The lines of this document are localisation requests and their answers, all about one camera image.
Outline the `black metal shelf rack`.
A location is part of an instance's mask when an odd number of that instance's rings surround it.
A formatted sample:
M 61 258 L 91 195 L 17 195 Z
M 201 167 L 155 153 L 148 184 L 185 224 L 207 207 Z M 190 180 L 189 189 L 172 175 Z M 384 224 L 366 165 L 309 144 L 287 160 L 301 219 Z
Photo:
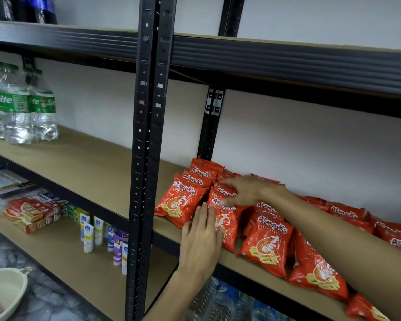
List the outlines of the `black metal shelf rack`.
M 136 59 L 136 78 L 133 116 L 132 158 L 128 151 L 118 152 L 115 146 L 102 147 L 111 150 L 106 154 L 111 159 L 105 166 L 97 164 L 89 172 L 76 172 L 82 179 L 79 189 L 70 185 L 70 177 L 46 177 L 39 170 L 12 162 L 15 172 L 24 177 L 33 177 L 35 182 L 64 196 L 89 212 L 101 216 L 112 225 L 129 232 L 129 274 L 127 275 L 125 299 L 125 321 L 141 321 L 144 317 L 149 269 L 150 245 L 153 232 L 153 210 L 160 167 L 160 152 L 166 91 L 169 73 L 169 50 L 172 42 L 165 42 L 165 52 L 160 47 L 160 29 L 152 21 L 140 20 L 138 32 L 70 28 L 59 25 L 40 25 L 22 22 L 0 22 L 0 44 L 22 47 L 54 49 L 67 53 L 82 53 L 105 59 Z M 100 172 L 112 171 L 112 163 L 118 163 L 118 155 L 123 161 L 116 171 L 128 172 L 130 179 L 118 177 L 118 181 L 130 181 L 129 216 L 118 214 L 116 209 L 108 209 L 93 197 L 82 194 L 99 186 L 106 190 L 106 183 L 100 182 Z
M 141 321 L 145 308 L 171 68 L 192 80 L 218 74 L 200 81 L 213 86 L 206 124 L 217 87 L 401 119 L 401 51 L 176 35 L 176 3 L 139 3 L 124 321 Z

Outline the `group of clear water bottles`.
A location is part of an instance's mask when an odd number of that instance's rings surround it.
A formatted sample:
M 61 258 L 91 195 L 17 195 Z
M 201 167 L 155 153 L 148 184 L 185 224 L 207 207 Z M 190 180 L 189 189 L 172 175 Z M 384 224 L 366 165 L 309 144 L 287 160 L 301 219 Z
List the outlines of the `group of clear water bottles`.
M 184 321 L 296 321 L 225 282 L 210 277 L 189 304 Z

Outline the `person's right hand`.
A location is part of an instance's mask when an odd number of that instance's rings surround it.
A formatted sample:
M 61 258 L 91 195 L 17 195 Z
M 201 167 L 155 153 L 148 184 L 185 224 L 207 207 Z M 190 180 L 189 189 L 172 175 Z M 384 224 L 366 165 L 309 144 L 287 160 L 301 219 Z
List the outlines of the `person's right hand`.
M 236 188 L 237 195 L 250 198 L 251 206 L 258 202 L 272 203 L 278 194 L 287 191 L 287 188 L 282 184 L 270 183 L 253 176 L 227 178 L 222 183 L 233 185 Z

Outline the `person's left forearm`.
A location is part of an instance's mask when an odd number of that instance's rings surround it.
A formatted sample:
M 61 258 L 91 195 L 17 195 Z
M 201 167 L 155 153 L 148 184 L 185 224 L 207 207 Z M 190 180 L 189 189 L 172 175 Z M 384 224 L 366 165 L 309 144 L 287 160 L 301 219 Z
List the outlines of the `person's left forearm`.
M 177 269 L 142 321 L 182 321 L 189 304 L 211 276 Z

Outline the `pile of red boxes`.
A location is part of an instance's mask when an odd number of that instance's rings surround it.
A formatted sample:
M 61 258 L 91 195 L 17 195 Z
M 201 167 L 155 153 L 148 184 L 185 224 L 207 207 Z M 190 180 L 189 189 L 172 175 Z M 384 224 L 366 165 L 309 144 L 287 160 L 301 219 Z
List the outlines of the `pile of red boxes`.
M 67 214 L 69 202 L 49 193 L 34 193 L 6 201 L 2 214 L 25 234 L 59 221 Z

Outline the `stack of white flat packs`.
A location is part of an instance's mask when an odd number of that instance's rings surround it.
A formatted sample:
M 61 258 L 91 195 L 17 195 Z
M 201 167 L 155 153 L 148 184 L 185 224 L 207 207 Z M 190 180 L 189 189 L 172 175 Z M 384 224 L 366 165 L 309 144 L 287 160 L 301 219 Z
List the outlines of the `stack of white flat packs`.
M 34 183 L 0 166 L 0 200 L 36 188 Z

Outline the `person's right forearm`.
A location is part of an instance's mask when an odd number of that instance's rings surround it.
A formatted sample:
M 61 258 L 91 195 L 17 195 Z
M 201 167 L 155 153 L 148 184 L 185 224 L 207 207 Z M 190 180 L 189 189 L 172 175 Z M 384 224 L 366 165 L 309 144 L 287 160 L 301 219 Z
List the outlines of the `person's right forearm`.
M 391 321 L 401 321 L 401 250 L 304 202 L 287 189 L 268 200 L 324 259 Z

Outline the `person's left hand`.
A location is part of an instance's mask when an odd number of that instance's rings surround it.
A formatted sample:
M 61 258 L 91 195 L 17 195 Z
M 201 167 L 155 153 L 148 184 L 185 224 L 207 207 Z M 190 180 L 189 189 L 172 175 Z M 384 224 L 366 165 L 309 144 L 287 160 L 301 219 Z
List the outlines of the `person's left hand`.
M 180 245 L 178 269 L 191 273 L 213 274 L 222 246 L 217 246 L 215 210 L 208 206 L 208 220 L 205 231 L 197 234 L 197 209 L 191 222 L 191 230 L 185 245 Z

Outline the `cream plastic basin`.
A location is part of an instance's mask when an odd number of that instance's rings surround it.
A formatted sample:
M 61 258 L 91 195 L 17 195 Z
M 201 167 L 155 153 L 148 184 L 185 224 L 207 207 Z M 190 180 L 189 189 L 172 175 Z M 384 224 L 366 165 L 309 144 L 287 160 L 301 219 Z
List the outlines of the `cream plastic basin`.
M 0 321 L 7 321 L 19 306 L 28 286 L 32 267 L 0 268 Z

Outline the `red prawn cracker packet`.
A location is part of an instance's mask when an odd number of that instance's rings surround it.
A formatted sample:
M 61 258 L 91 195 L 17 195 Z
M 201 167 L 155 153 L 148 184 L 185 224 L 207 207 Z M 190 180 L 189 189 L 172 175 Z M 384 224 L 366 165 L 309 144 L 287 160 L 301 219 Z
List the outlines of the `red prawn cracker packet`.
M 248 206 L 226 206 L 221 205 L 220 201 L 229 197 L 235 197 L 237 194 L 235 187 L 225 183 L 215 182 L 210 189 L 208 197 L 208 206 L 213 206 L 215 210 L 216 230 L 225 230 L 223 247 L 232 253 L 235 253 L 235 241 L 242 212 L 245 211 Z

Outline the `stack of green boxes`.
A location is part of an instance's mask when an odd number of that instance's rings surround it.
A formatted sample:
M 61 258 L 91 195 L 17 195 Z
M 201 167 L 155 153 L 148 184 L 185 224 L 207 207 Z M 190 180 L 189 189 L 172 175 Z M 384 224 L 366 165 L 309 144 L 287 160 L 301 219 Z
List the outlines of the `stack of green boxes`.
M 68 203 L 67 204 L 67 216 L 69 218 L 71 218 L 73 221 L 77 222 L 78 224 L 80 224 L 80 215 L 84 214 L 86 216 L 90 216 L 90 214 L 83 210 L 82 208 L 72 204 L 72 203 Z

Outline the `row of red snack packets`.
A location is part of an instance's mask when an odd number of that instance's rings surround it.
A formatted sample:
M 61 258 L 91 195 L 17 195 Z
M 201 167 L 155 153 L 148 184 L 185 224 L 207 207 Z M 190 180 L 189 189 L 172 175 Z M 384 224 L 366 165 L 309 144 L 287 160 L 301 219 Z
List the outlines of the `row of red snack packets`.
M 206 201 L 215 182 L 237 176 L 193 159 L 189 168 L 161 161 L 153 244 L 178 256 L 181 228 Z M 223 249 L 216 274 L 291 316 L 324 321 L 390 321 L 344 280 L 277 210 L 259 202 L 242 212 L 235 253 Z

